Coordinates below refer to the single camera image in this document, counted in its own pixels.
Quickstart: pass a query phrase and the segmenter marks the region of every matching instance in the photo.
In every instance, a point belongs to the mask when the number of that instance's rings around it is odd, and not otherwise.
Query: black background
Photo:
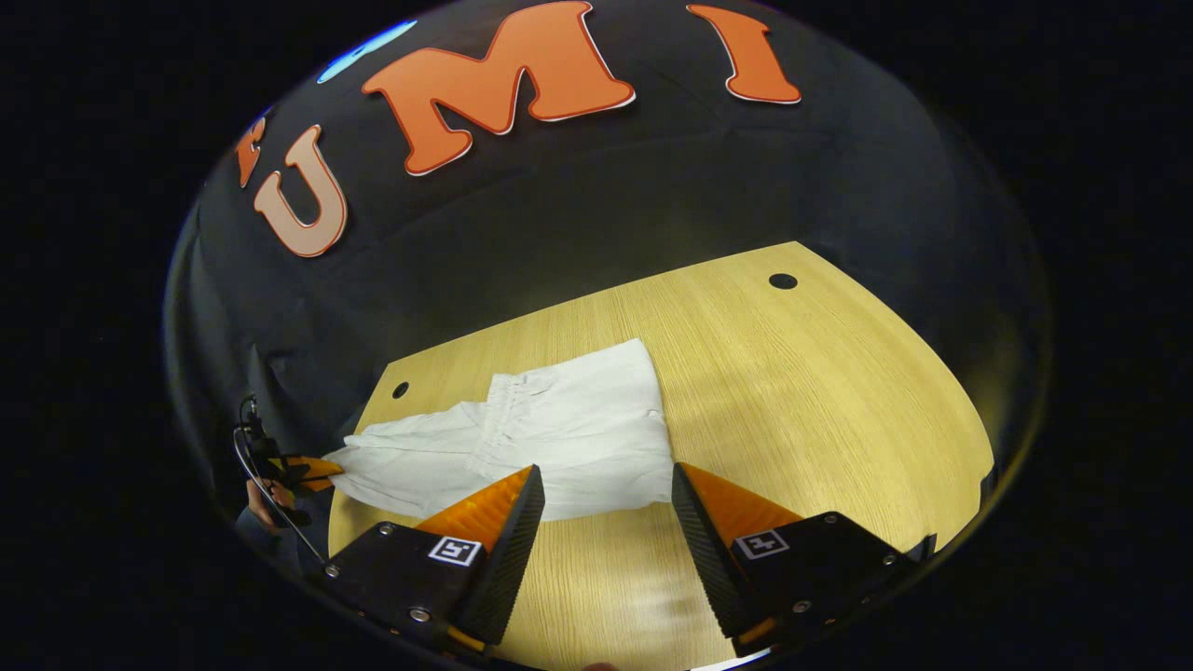
[[[1163,518],[1188,488],[1177,271],[1193,172],[1173,121],[1187,21],[1163,10],[1176,4],[1036,5],[791,6],[972,134],[1037,229],[1058,315],[1053,402],[1014,488],[947,564],[799,667],[1188,663],[1172,635],[1188,524]],[[174,239],[218,153],[301,78],[425,6],[39,2],[5,21],[7,105],[29,117],[6,142],[30,180],[6,208],[29,214],[6,226],[31,234],[13,245],[5,333],[41,327],[10,345],[32,375],[5,396],[41,447],[12,448],[35,455],[13,467],[7,553],[32,570],[6,575],[23,665],[404,667],[208,507],[168,430],[157,328]]]

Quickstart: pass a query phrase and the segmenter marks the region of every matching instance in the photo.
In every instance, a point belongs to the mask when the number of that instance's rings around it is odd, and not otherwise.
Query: letter m
[[[534,85],[530,115],[539,121],[629,105],[633,87],[613,79],[588,35],[585,14],[592,8],[588,2],[528,7],[506,17],[480,61],[419,49],[372,75],[361,91],[381,92],[389,101],[410,146],[406,172],[427,174],[472,146],[472,135],[449,128],[437,105],[489,133],[509,133],[523,72]]]

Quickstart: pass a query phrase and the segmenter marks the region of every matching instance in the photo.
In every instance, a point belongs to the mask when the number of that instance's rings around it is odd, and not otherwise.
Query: orange letter
[[[236,160],[240,162],[240,187],[243,189],[248,184],[248,176],[253,174],[253,168],[256,167],[256,159],[261,153],[261,148],[253,142],[260,142],[261,136],[265,135],[265,117],[256,119],[253,124],[253,129],[245,134],[236,143]]]
[[[253,207],[265,215],[282,244],[299,257],[317,257],[326,252],[344,233],[348,218],[348,207],[344,202],[344,190],[323,161],[315,141],[322,129],[316,124],[295,140],[286,152],[286,165],[297,167],[319,202],[319,218],[315,223],[303,223],[295,216],[282,195],[282,173],[273,171],[256,191]]]
[[[444,105],[496,135],[514,125],[523,72],[536,97],[530,113],[561,121],[629,105],[633,87],[613,79],[585,25],[588,2],[551,2],[514,12],[497,27],[484,60],[419,49],[372,75],[364,93],[381,92],[410,144],[406,172],[418,177],[463,156],[466,130],[452,130]]]
[[[729,10],[688,5],[687,11],[705,18],[717,29],[729,53],[734,74],[725,88],[738,98],[791,105],[799,101],[799,90],[783,76],[783,68],[766,42],[766,24]]]

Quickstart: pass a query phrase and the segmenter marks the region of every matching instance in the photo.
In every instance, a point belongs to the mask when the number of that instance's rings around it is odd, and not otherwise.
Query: light wood tabletop
[[[775,288],[774,273],[798,284]],[[977,513],[993,456],[962,386],[890,308],[797,242],[614,287],[396,361],[357,431],[484,401],[496,373],[632,338],[654,359],[676,461],[805,517],[843,512],[904,552],[929,534],[944,546]],[[402,382],[408,390],[394,399]],[[336,492],[328,549],[383,519],[419,522]],[[497,654],[560,671],[734,657],[669,504],[543,523]]]

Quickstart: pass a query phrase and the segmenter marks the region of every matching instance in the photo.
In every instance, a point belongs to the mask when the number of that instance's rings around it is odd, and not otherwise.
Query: hand
[[[278,482],[273,480],[261,479],[261,485],[268,490],[270,495],[273,500],[283,506],[292,509],[295,506],[295,495]],[[270,519],[270,504],[266,503],[265,497],[261,494],[261,490],[253,482],[253,480],[245,480],[245,487],[248,490],[248,510],[261,521],[261,524],[270,534],[280,534],[282,530],[278,529],[273,521]]]

